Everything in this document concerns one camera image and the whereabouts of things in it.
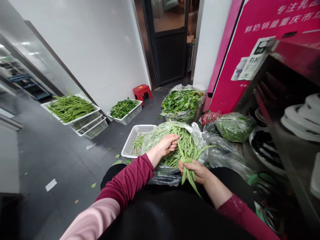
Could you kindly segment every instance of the white wall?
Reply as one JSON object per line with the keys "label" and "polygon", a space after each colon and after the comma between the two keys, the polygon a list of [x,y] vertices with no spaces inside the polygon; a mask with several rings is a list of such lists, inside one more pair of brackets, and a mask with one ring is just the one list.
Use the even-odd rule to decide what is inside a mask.
{"label": "white wall", "polygon": [[62,93],[81,90],[24,23],[8,0],[0,0],[0,34],[20,51]]}
{"label": "white wall", "polygon": [[208,88],[232,0],[204,0],[193,85]]}
{"label": "white wall", "polygon": [[0,125],[0,192],[19,193],[17,132]]}
{"label": "white wall", "polygon": [[148,84],[132,0],[10,0],[105,113]]}

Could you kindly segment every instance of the white plastic basket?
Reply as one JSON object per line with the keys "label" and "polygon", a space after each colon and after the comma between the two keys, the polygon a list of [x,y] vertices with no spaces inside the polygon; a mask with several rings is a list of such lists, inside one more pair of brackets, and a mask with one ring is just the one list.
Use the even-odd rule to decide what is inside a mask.
{"label": "white plastic basket", "polygon": [[87,123],[86,125],[84,125],[80,129],[78,129],[77,131],[80,133],[85,133],[86,131],[90,130],[90,128],[94,127],[97,123],[101,122],[101,120],[102,120],[102,114],[99,113],[99,117],[97,117],[96,119]]}
{"label": "white plastic basket", "polygon": [[127,158],[136,158],[137,155],[133,150],[133,142],[137,140],[139,133],[141,133],[141,135],[144,136],[146,133],[151,132],[156,127],[156,125],[135,125],[132,128],[126,143],[124,144],[124,147],[121,151],[121,155]]}
{"label": "white plastic basket", "polygon": [[108,123],[106,121],[106,117],[103,117],[100,122],[98,122],[96,125],[94,125],[85,133],[80,133],[80,130],[77,130],[77,131],[74,130],[74,131],[80,137],[85,136],[86,138],[93,139],[94,137],[98,136],[103,130],[105,130],[107,126],[108,126]]}
{"label": "white plastic basket", "polygon": [[[78,96],[78,97],[80,97],[80,98],[82,98],[82,99],[84,99],[84,100],[86,100],[86,101],[88,101],[86,98],[82,97],[82,96],[79,95],[79,94],[75,94],[75,95]],[[52,113],[52,112],[47,108],[47,106],[48,106],[50,103],[51,103],[51,102],[43,103],[43,104],[41,104],[41,106],[42,106],[45,110],[47,110],[49,113]],[[83,127],[84,125],[86,125],[87,123],[93,121],[94,119],[96,119],[96,118],[99,116],[99,114],[100,114],[100,113],[99,113],[100,108],[99,108],[98,106],[94,105],[93,103],[91,103],[91,105],[92,105],[92,106],[94,107],[94,109],[95,109],[93,112],[88,113],[88,114],[86,114],[86,115],[84,115],[84,116],[82,116],[82,117],[79,117],[79,118],[77,118],[77,119],[75,119],[75,120],[73,120],[73,121],[71,121],[71,122],[68,122],[68,123],[63,123],[63,122],[61,122],[60,118],[59,118],[57,115],[55,115],[54,113],[52,113],[52,115],[53,115],[56,119],[58,119],[63,125],[69,125],[69,127],[71,127],[73,130],[77,130],[77,129]]]}
{"label": "white plastic basket", "polygon": [[127,115],[125,115],[122,119],[119,118],[113,118],[118,123],[122,123],[123,125],[127,125],[139,112],[142,110],[142,101],[138,100],[140,103],[135,106],[134,109],[132,109]]}

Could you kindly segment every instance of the person's left hand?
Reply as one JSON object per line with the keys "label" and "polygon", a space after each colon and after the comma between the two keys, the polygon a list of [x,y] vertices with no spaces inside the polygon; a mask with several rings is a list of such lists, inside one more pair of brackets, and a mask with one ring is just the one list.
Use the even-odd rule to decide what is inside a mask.
{"label": "person's left hand", "polygon": [[171,133],[169,135],[164,136],[161,141],[155,146],[158,149],[161,157],[168,155],[170,152],[176,150],[177,140],[179,139],[179,135],[175,135]]}

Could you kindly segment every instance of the paper scrap on floor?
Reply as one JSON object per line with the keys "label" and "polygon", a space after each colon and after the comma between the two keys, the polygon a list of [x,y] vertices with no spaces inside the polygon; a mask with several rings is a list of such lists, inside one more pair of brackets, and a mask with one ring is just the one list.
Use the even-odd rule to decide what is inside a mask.
{"label": "paper scrap on floor", "polygon": [[49,192],[49,191],[51,190],[51,188],[53,188],[56,184],[57,184],[57,181],[56,181],[56,179],[54,178],[54,179],[46,186],[47,192]]}

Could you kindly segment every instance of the pink sleeve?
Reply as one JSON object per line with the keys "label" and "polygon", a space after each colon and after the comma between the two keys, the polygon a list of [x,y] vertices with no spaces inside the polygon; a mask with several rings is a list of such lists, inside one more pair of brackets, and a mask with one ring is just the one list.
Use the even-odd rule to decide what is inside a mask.
{"label": "pink sleeve", "polygon": [[280,240],[280,238],[235,194],[221,205],[218,211],[243,227],[258,240]]}
{"label": "pink sleeve", "polygon": [[137,157],[106,184],[95,203],[76,217],[60,240],[98,239],[135,193],[153,177],[153,171],[146,154]]}
{"label": "pink sleeve", "polygon": [[80,213],[60,240],[96,240],[120,213],[120,206],[112,198],[101,199]]}

